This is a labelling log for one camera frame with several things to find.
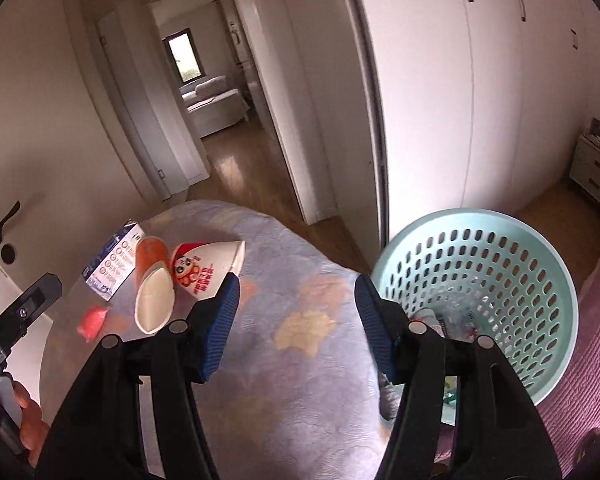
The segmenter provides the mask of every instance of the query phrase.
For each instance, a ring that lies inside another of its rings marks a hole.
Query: drawer
[[[576,152],[576,161],[584,162],[590,166],[594,180],[600,180],[600,152],[593,146],[581,140]]]
[[[576,159],[571,168],[571,178],[580,184],[593,198],[600,202],[599,173],[589,164]]]

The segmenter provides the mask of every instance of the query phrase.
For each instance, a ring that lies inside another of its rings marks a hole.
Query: window
[[[189,28],[167,36],[162,42],[167,51],[173,73],[181,86],[205,75]]]

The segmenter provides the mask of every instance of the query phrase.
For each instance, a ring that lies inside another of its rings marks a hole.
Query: basket rim
[[[382,250],[382,254],[380,255],[380,258],[378,258],[378,261],[376,262],[376,265],[374,266],[374,270],[371,274],[371,280],[374,282],[374,285],[377,288],[379,286],[379,282],[382,278],[382,275],[384,274],[385,270],[388,267],[389,260],[393,256],[395,250],[400,246],[400,244],[403,242],[403,240],[411,232],[415,231],[419,227],[422,227],[423,225],[426,225],[427,223],[431,222],[432,220],[437,220],[439,218],[444,218],[447,216],[458,216],[458,215],[464,215],[464,214],[472,214],[472,215],[478,214],[478,215],[484,215],[486,217],[496,217],[501,220],[511,222],[512,224],[516,225],[517,227],[521,228],[522,230],[525,230],[532,236],[538,238],[544,244],[544,246],[548,249],[550,254],[556,259],[556,261],[558,262],[558,265],[560,266],[560,270],[562,271],[562,273],[564,274],[564,276],[566,278],[567,286],[569,288],[569,293],[571,295],[571,309],[572,309],[572,323],[571,323],[571,327],[570,327],[571,333],[569,334],[569,340],[567,342],[564,357],[563,357],[562,361],[560,362],[560,365],[557,367],[554,375],[552,375],[551,380],[547,381],[547,383],[542,388],[540,388],[535,394],[533,394],[531,396],[531,399],[533,400],[534,404],[537,406],[538,404],[540,404],[540,402],[545,400],[547,398],[547,396],[553,391],[553,389],[557,386],[558,382],[560,382],[565,371],[567,370],[567,366],[571,362],[571,357],[573,356],[573,351],[575,350],[576,341],[578,338],[578,326],[580,323],[579,311],[578,311],[578,295],[576,293],[576,288],[573,285],[573,279],[571,277],[571,273],[569,272],[567,265],[564,263],[564,260],[562,259],[562,257],[558,253],[558,251],[556,251],[554,246],[549,242],[549,240],[547,240],[544,236],[542,236],[538,231],[533,229],[531,226],[525,224],[524,222],[521,222],[517,218],[513,218],[512,216],[505,215],[504,213],[490,211],[488,209],[454,208],[454,209],[445,209],[442,211],[430,213],[430,214],[423,216],[422,218],[416,220],[415,222],[412,222],[411,224],[407,225],[407,227],[405,227],[402,231],[400,231],[397,235],[395,235],[394,238],[392,238],[392,240],[389,242],[389,244],[384,248],[384,250]],[[454,408],[452,408],[451,406],[447,406],[447,407],[448,407],[448,410],[443,410],[442,422],[445,422],[446,424],[454,424],[456,410]]]

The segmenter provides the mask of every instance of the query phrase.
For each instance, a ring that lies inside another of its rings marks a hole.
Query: black window frame
[[[182,75],[180,74],[180,70],[178,69],[178,64],[176,63],[176,59],[173,56],[173,52],[171,51],[171,46],[169,45],[170,40],[173,40],[174,38],[179,38],[180,36],[183,36],[184,34],[186,34],[189,37],[189,44],[191,45],[191,49],[193,51],[193,56],[196,58],[198,68],[200,69],[199,76],[193,77],[186,81],[184,81],[182,79]],[[205,68],[202,66],[202,62],[200,61],[200,54],[198,53],[198,50],[196,48],[196,42],[193,41],[193,36],[191,35],[191,29],[189,27],[184,28],[183,30],[181,30],[179,32],[176,32],[175,34],[170,34],[169,36],[167,36],[166,38],[164,38],[162,40],[162,44],[164,45],[164,49],[167,53],[167,59],[169,60],[171,69],[173,70],[173,73],[176,76],[176,81],[180,81],[180,87],[183,87],[184,85],[186,85],[188,83],[191,83],[193,81],[196,81],[196,80],[206,76]]]

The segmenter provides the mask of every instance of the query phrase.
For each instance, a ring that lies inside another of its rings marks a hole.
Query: white sofa
[[[249,120],[249,105],[240,90],[228,88],[225,76],[200,83],[182,98],[201,138]]]

